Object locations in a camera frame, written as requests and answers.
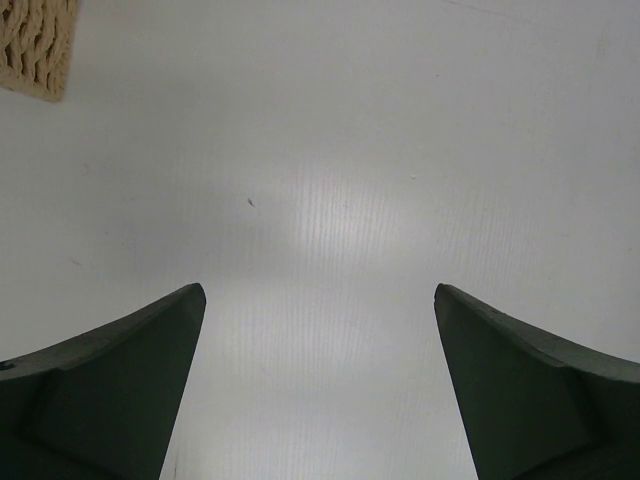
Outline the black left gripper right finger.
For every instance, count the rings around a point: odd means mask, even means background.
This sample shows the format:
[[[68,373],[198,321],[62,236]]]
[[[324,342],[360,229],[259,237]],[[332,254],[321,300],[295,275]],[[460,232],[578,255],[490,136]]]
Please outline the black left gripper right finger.
[[[636,479],[639,365],[447,284],[434,310],[481,479]]]

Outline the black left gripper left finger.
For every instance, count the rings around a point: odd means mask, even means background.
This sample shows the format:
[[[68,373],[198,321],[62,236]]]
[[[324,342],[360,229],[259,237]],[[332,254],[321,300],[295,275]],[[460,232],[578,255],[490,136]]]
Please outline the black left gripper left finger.
[[[194,283],[2,361],[2,478],[159,478],[204,314]]]

